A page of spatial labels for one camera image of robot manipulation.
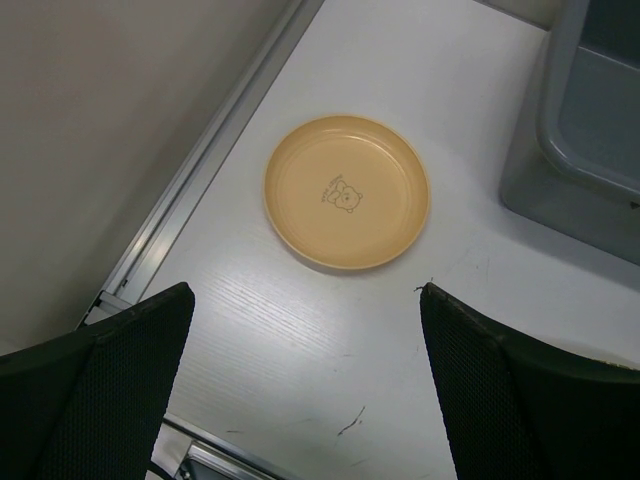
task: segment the yellow plate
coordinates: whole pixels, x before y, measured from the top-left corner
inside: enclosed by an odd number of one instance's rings
[[[264,178],[269,219],[300,255],[333,268],[392,260],[429,213],[429,181],[411,146],[365,118],[331,116],[291,132]]]

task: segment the wall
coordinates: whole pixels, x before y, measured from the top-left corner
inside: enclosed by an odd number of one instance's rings
[[[0,3],[5,344],[80,320],[286,3]]]

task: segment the white table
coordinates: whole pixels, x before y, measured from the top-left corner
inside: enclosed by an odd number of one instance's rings
[[[146,293],[196,293],[171,414],[305,480],[454,479],[414,292],[432,277],[528,334],[640,365],[640,268],[498,200],[542,38],[472,0],[326,0]],[[431,177],[425,231],[372,271],[300,263],[263,212],[270,152],[331,113],[396,129]]]

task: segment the bear illustration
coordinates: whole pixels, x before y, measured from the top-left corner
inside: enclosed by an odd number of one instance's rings
[[[327,197],[327,201],[349,213],[353,213],[353,209],[358,206],[361,199],[362,194],[356,192],[353,187],[348,186],[342,180],[336,184],[333,192]]]

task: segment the scratch mark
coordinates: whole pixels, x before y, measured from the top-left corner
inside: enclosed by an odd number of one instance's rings
[[[341,437],[344,432],[346,432],[347,430],[349,430],[351,427],[353,427],[355,424],[358,423],[358,420],[360,420],[360,417],[362,416],[362,414],[364,413],[364,409],[367,408],[366,405],[362,406],[362,410],[360,410],[360,413],[358,414],[358,416],[356,418],[353,419],[353,422],[351,422],[349,425],[347,425],[346,427],[344,427],[342,430],[340,430],[338,432],[338,435],[336,435],[337,437]]]
[[[358,465],[362,465],[364,462],[368,461],[371,457],[367,457],[367,458],[363,458],[362,460],[356,462],[356,463],[352,463],[351,465],[349,465],[351,468],[353,467],[357,467]]]

